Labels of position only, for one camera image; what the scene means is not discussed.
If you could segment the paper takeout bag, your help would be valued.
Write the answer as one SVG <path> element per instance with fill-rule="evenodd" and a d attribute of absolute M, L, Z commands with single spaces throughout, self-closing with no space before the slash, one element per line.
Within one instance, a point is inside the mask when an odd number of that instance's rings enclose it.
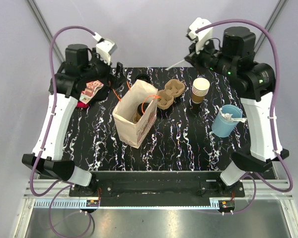
<path fill-rule="evenodd" d="M 137 80 L 118 102 L 113 117 L 119 139 L 138 149 L 156 120 L 158 89 Z"/>

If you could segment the single paper coffee cup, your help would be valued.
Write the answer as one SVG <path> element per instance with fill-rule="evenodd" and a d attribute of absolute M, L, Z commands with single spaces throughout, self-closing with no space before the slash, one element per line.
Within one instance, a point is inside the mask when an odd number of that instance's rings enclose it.
<path fill-rule="evenodd" d="M 142 112 L 142 110 L 137 110 L 137 113 L 138 113 L 138 119 L 140 120 L 141 117 L 144 115 L 144 113 Z"/>

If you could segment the red cloth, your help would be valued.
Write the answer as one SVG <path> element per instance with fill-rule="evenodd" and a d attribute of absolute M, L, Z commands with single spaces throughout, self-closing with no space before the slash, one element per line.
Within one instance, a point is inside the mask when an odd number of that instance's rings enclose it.
<path fill-rule="evenodd" d="M 79 101 L 76 105 L 76 108 L 79 108 L 79 109 L 87 109 L 89 107 L 89 104 L 85 104 L 81 101 Z"/>

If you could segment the black coffee cup lid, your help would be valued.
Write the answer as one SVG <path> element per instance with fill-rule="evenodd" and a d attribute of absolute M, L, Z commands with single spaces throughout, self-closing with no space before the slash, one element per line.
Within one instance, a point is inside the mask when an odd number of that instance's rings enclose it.
<path fill-rule="evenodd" d="M 149 106 L 149 103 L 140 103 L 137 107 L 137 110 L 142 110 L 142 112 L 144 113 L 147 109 L 147 107 Z"/>

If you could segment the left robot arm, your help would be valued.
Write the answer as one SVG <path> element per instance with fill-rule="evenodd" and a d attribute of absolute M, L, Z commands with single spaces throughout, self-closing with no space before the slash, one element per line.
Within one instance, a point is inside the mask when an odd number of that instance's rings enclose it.
<path fill-rule="evenodd" d="M 97 192 L 92 174 L 66 161 L 63 142 L 71 116 L 82 91 L 89 82 L 98 80 L 106 89 L 117 89 L 126 82 L 123 65 L 119 62 L 112 74 L 111 55 L 117 49 L 114 43 L 104 41 L 92 49 L 83 44 L 71 44 L 65 50 L 65 61 L 53 71 L 49 88 L 49 104 L 39 139 L 30 154 L 24 154 L 22 163 L 32 173 L 80 185 L 86 196 Z"/>

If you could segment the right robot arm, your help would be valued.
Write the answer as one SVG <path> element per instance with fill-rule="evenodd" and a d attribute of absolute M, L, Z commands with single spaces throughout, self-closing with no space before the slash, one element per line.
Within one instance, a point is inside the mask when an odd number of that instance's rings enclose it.
<path fill-rule="evenodd" d="M 282 161 L 290 153 L 281 146 L 278 135 L 271 135 L 275 73 L 268 64 L 254 61 L 255 34 L 246 27 L 229 27 L 217 50 L 211 39 L 212 28 L 199 33 L 196 30 L 198 27 L 187 30 L 187 38 L 193 43 L 185 60 L 197 70 L 204 67 L 228 79 L 243 105 L 250 133 L 250 144 L 233 152 L 232 162 L 215 185 L 217 194 L 225 197 L 246 172 L 262 173 L 273 161 Z"/>

